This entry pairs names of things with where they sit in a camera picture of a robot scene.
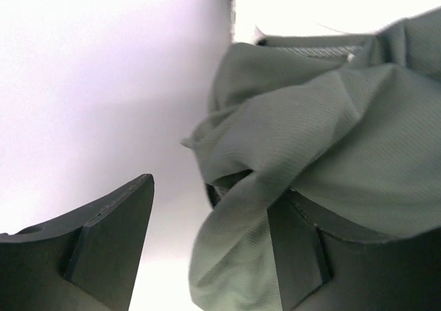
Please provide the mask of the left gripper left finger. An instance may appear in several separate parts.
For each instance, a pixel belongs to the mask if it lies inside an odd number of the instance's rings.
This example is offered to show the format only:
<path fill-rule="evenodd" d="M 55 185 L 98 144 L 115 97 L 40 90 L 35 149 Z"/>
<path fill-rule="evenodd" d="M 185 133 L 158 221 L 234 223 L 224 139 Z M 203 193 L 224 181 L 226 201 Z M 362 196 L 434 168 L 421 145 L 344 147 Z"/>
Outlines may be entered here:
<path fill-rule="evenodd" d="M 1 309 L 128 310 L 152 204 L 142 174 L 16 234 L 1 234 Z"/>

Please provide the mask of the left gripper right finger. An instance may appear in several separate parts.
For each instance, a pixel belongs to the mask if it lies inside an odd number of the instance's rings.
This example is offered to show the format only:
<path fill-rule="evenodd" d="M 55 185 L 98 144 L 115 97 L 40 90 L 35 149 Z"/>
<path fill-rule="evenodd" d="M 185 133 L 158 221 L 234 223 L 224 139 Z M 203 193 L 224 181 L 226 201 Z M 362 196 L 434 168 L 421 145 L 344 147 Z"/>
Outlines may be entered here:
<path fill-rule="evenodd" d="M 284 310 L 439 310 L 440 230 L 399 239 L 292 190 L 267 211 Z"/>

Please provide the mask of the grey t shirt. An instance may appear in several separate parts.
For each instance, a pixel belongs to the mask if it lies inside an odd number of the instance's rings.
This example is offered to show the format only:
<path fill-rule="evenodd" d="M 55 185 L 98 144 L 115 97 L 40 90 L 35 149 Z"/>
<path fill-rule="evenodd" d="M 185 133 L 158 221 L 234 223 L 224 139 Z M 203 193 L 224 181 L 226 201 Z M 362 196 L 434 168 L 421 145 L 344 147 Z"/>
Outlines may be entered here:
<path fill-rule="evenodd" d="M 284 191 L 396 237 L 439 226 L 440 11 L 377 34 L 231 45 L 183 144 L 217 192 L 192 301 L 279 310 L 267 208 Z"/>

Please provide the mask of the white t shirt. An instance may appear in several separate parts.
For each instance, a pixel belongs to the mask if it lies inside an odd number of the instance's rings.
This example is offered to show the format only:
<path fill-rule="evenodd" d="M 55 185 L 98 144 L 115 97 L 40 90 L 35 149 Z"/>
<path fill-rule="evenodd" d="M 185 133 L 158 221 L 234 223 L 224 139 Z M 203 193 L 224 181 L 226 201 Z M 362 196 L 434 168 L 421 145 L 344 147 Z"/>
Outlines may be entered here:
<path fill-rule="evenodd" d="M 439 7 L 440 0 L 232 0 L 233 39 L 366 34 Z"/>

